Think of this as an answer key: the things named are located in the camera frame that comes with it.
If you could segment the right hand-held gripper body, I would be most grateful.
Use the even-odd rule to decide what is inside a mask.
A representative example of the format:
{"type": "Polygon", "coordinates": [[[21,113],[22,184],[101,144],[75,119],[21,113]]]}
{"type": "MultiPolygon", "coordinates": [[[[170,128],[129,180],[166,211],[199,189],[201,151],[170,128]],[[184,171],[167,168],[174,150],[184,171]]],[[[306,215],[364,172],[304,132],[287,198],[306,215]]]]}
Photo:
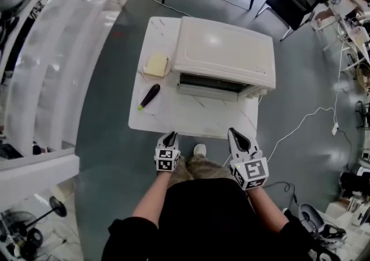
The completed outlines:
{"type": "Polygon", "coordinates": [[[231,152],[231,174],[242,190],[262,187],[269,177],[266,157],[261,150],[248,152],[231,152]]]}

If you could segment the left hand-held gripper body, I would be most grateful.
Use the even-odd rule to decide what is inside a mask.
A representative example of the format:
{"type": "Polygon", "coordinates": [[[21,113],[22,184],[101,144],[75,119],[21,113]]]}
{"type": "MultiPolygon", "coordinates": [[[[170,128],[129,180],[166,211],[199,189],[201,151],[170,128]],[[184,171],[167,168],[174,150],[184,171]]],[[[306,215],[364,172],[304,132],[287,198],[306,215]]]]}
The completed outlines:
{"type": "Polygon", "coordinates": [[[156,148],[156,171],[173,172],[179,163],[180,151],[169,148],[156,148]]]}

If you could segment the glass oven door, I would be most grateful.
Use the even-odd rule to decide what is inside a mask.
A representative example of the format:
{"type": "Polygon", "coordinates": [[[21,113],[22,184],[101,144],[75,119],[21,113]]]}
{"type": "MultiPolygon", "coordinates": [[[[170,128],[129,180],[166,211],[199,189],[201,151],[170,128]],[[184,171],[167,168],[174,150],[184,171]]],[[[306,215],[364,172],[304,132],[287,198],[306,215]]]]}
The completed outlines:
{"type": "Polygon", "coordinates": [[[225,139],[229,128],[245,130],[249,122],[236,102],[177,95],[172,109],[174,130],[190,136],[225,139]]]}

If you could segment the white oven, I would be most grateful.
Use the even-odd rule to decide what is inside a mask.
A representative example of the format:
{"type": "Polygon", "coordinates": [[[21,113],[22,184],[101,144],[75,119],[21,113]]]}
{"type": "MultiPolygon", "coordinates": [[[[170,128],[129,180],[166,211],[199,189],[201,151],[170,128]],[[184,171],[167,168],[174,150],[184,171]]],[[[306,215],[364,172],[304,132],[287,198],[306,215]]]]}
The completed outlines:
{"type": "Polygon", "coordinates": [[[180,94],[238,102],[276,88],[272,38],[217,21],[182,17],[171,65],[180,94]]]}

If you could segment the person's left forearm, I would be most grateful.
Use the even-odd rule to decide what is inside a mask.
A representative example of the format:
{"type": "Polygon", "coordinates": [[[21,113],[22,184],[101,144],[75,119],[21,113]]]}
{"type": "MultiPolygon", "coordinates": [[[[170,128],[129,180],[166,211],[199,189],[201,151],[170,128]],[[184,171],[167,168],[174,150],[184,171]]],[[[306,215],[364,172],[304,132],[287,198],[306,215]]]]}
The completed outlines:
{"type": "Polygon", "coordinates": [[[170,179],[170,172],[159,172],[150,188],[134,209],[132,216],[149,220],[158,227],[170,179]]]}

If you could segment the person's right forearm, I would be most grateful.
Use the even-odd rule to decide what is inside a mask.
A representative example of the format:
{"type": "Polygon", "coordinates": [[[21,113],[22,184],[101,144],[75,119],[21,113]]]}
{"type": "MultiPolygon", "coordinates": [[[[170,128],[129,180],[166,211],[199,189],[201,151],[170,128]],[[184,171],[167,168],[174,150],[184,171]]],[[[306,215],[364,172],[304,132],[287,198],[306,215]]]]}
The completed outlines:
{"type": "Polygon", "coordinates": [[[288,223],[288,219],[265,190],[262,187],[257,187],[248,189],[246,193],[260,220],[269,230],[279,233],[288,223]]]}

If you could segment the white marble table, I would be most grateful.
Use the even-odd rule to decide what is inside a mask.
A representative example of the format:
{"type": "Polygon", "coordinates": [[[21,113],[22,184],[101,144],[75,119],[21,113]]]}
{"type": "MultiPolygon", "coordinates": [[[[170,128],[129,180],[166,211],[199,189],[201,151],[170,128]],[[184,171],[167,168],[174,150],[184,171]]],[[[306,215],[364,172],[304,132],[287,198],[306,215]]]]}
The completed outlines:
{"type": "MultiPolygon", "coordinates": [[[[174,108],[177,95],[177,81],[175,72],[171,72],[169,76],[164,79],[147,79],[138,72],[139,63],[143,61],[144,56],[151,51],[163,51],[168,53],[172,58],[174,55],[177,36],[180,28],[180,19],[171,17],[151,17],[149,19],[143,45],[136,69],[134,88],[132,92],[131,107],[129,111],[128,124],[132,129],[151,131],[159,133],[167,133],[171,131],[178,132],[173,129],[172,109],[174,108]],[[153,86],[159,84],[162,90],[162,104],[161,110],[157,114],[145,114],[138,110],[138,95],[142,87],[146,85],[153,86]]],[[[239,108],[245,113],[249,122],[249,126],[245,130],[237,129],[240,132],[245,131],[251,136],[255,136],[257,132],[258,123],[258,99],[245,99],[240,102],[239,108]]]]}

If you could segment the clear plate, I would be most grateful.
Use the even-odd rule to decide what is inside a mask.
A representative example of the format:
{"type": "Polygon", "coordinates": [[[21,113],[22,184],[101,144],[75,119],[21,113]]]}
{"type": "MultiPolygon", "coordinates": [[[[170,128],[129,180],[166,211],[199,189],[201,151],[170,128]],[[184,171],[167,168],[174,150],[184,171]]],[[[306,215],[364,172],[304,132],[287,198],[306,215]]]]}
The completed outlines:
{"type": "MultiPolygon", "coordinates": [[[[151,85],[146,85],[142,87],[137,98],[138,105],[141,104],[142,100],[145,98],[150,88],[151,85]]],[[[144,107],[141,110],[141,112],[144,112],[145,114],[157,114],[161,110],[161,104],[162,104],[162,90],[159,91],[159,93],[154,97],[154,99],[150,103],[148,103],[146,107],[144,107]]]]}
{"type": "Polygon", "coordinates": [[[138,72],[140,72],[142,74],[142,76],[144,78],[147,78],[147,79],[158,79],[158,80],[161,80],[161,79],[164,79],[166,78],[167,76],[170,75],[170,73],[172,72],[172,61],[171,61],[171,57],[169,56],[168,53],[165,53],[163,51],[151,51],[149,53],[147,53],[144,58],[143,58],[143,61],[140,61],[139,63],[139,68],[138,68],[138,72]],[[152,55],[152,54],[156,54],[156,53],[161,53],[161,54],[164,54],[168,57],[168,64],[167,64],[167,67],[166,67],[166,72],[165,72],[165,76],[164,77],[153,77],[153,76],[149,76],[149,75],[146,75],[144,74],[143,72],[143,68],[144,66],[146,65],[146,62],[147,60],[149,59],[149,57],[152,55]]]}

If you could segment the purple eggplant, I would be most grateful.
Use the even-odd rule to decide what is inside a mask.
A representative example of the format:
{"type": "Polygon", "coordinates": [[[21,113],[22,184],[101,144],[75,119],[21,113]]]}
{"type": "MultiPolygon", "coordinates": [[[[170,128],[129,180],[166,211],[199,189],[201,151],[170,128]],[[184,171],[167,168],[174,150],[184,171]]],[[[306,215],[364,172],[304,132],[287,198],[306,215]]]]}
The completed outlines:
{"type": "Polygon", "coordinates": [[[161,86],[159,84],[154,84],[139,104],[138,110],[143,110],[158,95],[160,89],[161,86]]]}

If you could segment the person's black shirt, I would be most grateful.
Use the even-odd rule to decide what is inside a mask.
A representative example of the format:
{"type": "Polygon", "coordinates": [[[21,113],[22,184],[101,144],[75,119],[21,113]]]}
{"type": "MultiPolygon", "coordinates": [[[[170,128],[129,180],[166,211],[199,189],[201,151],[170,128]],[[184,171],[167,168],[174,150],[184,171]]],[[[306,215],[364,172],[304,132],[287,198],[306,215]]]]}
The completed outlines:
{"type": "Polygon", "coordinates": [[[113,221],[102,261],[312,261],[310,251],[324,252],[296,217],[286,217],[274,233],[236,181],[185,181],[167,188],[158,227],[133,216],[113,221]]]}

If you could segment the yellow sponge pad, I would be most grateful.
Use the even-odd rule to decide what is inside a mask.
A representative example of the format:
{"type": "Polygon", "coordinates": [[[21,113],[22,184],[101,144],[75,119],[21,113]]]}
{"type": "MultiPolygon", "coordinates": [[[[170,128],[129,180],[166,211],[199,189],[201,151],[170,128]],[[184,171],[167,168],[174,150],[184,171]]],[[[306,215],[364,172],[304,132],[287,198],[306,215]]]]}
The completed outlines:
{"type": "Polygon", "coordinates": [[[152,54],[143,68],[146,75],[164,77],[167,69],[168,57],[161,53],[152,54]]]}

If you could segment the black floor fan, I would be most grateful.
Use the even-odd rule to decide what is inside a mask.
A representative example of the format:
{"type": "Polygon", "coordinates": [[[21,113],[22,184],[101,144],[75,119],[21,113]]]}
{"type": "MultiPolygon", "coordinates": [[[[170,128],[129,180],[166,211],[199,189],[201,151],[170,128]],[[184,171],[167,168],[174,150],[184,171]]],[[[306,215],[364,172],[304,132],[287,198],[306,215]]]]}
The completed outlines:
{"type": "Polygon", "coordinates": [[[0,213],[0,228],[10,236],[24,237],[28,242],[36,246],[41,246],[43,243],[43,234],[36,228],[36,224],[45,219],[48,215],[55,213],[59,217],[64,218],[67,215],[67,210],[64,204],[55,196],[49,198],[50,210],[43,215],[36,217],[28,211],[7,211],[0,213]]]}

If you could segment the white shelving rack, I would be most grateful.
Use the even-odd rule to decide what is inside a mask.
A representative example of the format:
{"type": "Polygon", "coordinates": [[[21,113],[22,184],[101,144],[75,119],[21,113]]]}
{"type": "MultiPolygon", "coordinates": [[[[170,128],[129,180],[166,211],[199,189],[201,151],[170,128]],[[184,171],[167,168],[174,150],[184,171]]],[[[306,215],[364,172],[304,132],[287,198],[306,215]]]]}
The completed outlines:
{"type": "Polygon", "coordinates": [[[76,145],[84,100],[121,0],[30,0],[0,61],[0,75],[29,15],[15,66],[6,75],[3,134],[20,155],[76,145]]]}

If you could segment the black mesh chair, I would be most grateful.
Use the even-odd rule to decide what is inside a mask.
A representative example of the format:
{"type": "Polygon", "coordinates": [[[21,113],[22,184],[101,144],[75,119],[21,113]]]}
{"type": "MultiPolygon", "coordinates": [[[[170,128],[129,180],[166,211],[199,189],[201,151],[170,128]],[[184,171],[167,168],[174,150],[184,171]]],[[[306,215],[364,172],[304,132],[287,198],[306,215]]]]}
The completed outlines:
{"type": "Polygon", "coordinates": [[[257,15],[269,10],[287,28],[282,39],[290,36],[305,24],[311,22],[315,15],[315,8],[325,0],[265,0],[257,15]]]}

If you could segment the white desk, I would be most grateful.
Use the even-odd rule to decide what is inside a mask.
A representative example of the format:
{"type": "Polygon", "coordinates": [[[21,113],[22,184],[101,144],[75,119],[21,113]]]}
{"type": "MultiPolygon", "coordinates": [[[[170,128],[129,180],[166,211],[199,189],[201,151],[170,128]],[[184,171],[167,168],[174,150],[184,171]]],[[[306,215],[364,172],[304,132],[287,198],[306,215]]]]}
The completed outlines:
{"type": "Polygon", "coordinates": [[[365,12],[361,0],[329,0],[328,9],[319,12],[311,20],[317,31],[337,25],[336,40],[346,49],[352,49],[359,59],[350,67],[358,64],[370,65],[370,12],[365,12]]]}

